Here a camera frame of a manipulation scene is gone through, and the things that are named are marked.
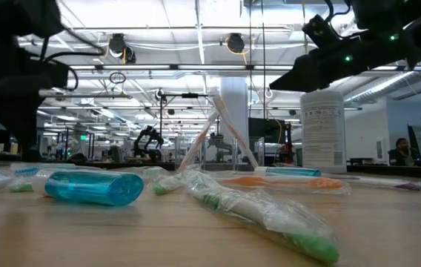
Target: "white bottle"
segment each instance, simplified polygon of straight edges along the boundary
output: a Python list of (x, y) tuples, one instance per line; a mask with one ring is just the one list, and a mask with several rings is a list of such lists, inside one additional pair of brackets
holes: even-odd
[(302, 112), (302, 165), (341, 174), (345, 163), (344, 98), (340, 92), (318, 90), (300, 99)]

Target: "workstation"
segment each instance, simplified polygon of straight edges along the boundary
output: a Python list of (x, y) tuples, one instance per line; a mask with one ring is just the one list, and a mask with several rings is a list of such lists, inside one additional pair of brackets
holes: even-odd
[(421, 266), (421, 0), (6, 0), (0, 51), (0, 266)]

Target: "wooden table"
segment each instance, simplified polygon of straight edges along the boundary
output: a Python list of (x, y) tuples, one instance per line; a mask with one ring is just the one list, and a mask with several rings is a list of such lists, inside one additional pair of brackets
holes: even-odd
[[(339, 238), (338, 266), (421, 266), (421, 194), (353, 187), (291, 195)], [(131, 206), (71, 205), (0, 193), (0, 266), (321, 266), (218, 217), (183, 191)]]

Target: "ceiling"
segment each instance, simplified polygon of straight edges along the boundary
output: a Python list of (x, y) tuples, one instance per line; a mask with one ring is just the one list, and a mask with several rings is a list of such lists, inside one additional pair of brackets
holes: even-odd
[[(240, 0), (58, 0), (65, 26), (104, 49), (113, 33), (125, 34), (127, 44), (136, 54), (136, 65), (131, 66), (142, 67), (125, 70), (124, 66), (129, 65), (123, 65), (122, 60), (110, 53), (107, 56), (59, 57), (58, 60), (77, 69), (78, 89), (74, 92), (60, 89), (42, 92), (64, 97), (47, 98), (39, 116), (51, 122), (51, 127), (80, 122), (90, 130), (96, 130), (93, 125), (105, 127), (106, 130), (97, 133), (114, 135), (130, 131), (130, 136), (135, 136), (140, 128), (159, 124), (159, 109), (156, 109), (159, 103), (155, 100), (158, 89), (165, 93), (207, 93), (218, 89), (223, 76), (246, 78), (253, 96), (249, 99), (253, 107), (251, 116), (262, 116), (259, 97), (263, 98), (264, 86), (288, 71), (298, 56), (315, 48), (301, 28), (316, 14), (326, 17), (328, 7), (323, 0), (267, 0), (263, 6), (261, 1), (253, 0), (250, 8), (250, 1), (244, 0), (242, 6)], [(347, 10), (343, 0), (333, 0), (333, 3), (335, 12)], [(352, 12), (334, 17), (332, 25), (341, 35), (357, 31)], [(230, 53), (225, 46), (230, 33), (242, 35), (247, 51), (244, 56)], [(41, 52), (42, 40), (36, 36), (21, 37), (19, 44), (33, 53)], [(50, 39), (47, 55), (62, 51), (91, 52), (94, 49), (63, 32)], [(115, 67), (96, 71), (92, 65)], [(182, 69), (169, 70), (169, 65), (180, 65)], [(255, 69), (250, 73), (245, 67), (234, 70), (213, 66), (200, 70), (200, 65), (268, 65), (268, 69), (265, 72), (261, 68)], [(111, 84), (109, 80), (116, 71), (126, 76), (126, 81), (120, 85)], [(394, 75), (393, 71), (362, 73), (333, 82), (329, 90), (347, 95), (374, 79), (391, 75)], [(74, 86), (74, 83), (70, 76), (69, 86)], [(299, 107), (301, 93), (273, 91), (272, 94), (266, 99), (268, 107), (280, 109), (271, 109), (268, 116), (298, 118), (298, 114), (290, 116), (288, 109)], [(166, 125), (168, 135), (194, 136), (203, 122), (193, 120), (186, 126), (183, 118), (204, 119), (212, 107), (206, 98), (176, 97), (168, 108), (175, 110), (172, 116), (167, 110), (164, 112), (168, 119), (166, 123), (169, 123)], [(178, 121), (182, 121), (184, 128), (195, 128), (195, 131), (181, 131)]]

